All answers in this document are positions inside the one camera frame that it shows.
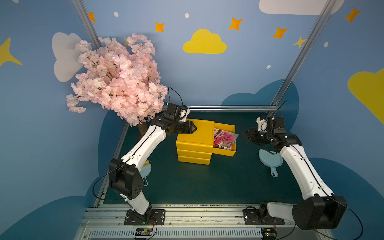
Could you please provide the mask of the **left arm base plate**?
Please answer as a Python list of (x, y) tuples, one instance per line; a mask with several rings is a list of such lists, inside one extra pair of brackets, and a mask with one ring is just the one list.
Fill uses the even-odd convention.
[(165, 224), (166, 210), (154, 209), (147, 210), (144, 215), (140, 215), (133, 210), (128, 210), (124, 225), (125, 226), (149, 226), (158, 225), (163, 226)]

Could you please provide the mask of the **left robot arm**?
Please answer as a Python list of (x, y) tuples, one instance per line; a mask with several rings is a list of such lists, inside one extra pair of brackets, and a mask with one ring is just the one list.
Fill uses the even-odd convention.
[(138, 143), (123, 157), (112, 159), (109, 164), (109, 187), (123, 197), (139, 216), (145, 216), (150, 211), (150, 203), (143, 193), (141, 171), (144, 164), (170, 133), (190, 135), (197, 130), (195, 124), (187, 120), (189, 113), (185, 105), (168, 104), (167, 110), (151, 121)]

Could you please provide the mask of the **yellow drawer cabinet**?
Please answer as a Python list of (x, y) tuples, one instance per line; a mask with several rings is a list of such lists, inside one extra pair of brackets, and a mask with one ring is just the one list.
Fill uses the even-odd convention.
[(179, 162), (209, 165), (214, 145), (214, 121), (189, 119), (197, 127), (190, 135), (178, 135), (176, 146)]

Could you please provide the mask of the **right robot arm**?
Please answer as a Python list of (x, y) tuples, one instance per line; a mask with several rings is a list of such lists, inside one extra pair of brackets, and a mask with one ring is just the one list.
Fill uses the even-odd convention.
[(257, 127), (246, 131), (246, 138), (260, 147), (275, 147), (274, 152), (260, 149), (259, 158), (285, 161), (303, 197), (296, 205), (264, 203), (260, 207), (261, 216), (294, 222), (302, 230), (335, 229), (347, 209), (345, 198), (336, 196), (322, 180), (300, 139), (287, 132), (283, 117), (258, 117), (257, 123)]

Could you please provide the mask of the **yellow top drawer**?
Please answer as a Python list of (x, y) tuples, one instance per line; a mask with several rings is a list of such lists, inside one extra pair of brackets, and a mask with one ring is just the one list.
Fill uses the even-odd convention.
[(233, 157), (236, 152), (236, 127), (234, 125), (214, 124), (213, 154)]

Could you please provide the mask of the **orange seed bag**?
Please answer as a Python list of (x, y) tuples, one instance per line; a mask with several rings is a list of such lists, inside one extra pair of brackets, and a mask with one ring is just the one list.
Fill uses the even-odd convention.
[(231, 151), (232, 150), (232, 144), (231, 143), (214, 144), (214, 148)]

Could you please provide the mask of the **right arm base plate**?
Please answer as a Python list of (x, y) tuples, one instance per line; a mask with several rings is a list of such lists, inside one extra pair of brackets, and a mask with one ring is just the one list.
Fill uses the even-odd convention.
[(267, 212), (255, 208), (243, 209), (243, 218), (246, 225), (285, 225), (285, 221), (280, 218), (271, 217)]

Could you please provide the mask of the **pink flower seed bag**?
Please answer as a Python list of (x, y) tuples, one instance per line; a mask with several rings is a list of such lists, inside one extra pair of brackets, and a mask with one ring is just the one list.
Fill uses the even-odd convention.
[(233, 150), (233, 146), (235, 145), (238, 136), (239, 135), (236, 133), (214, 129), (214, 144), (231, 143)]

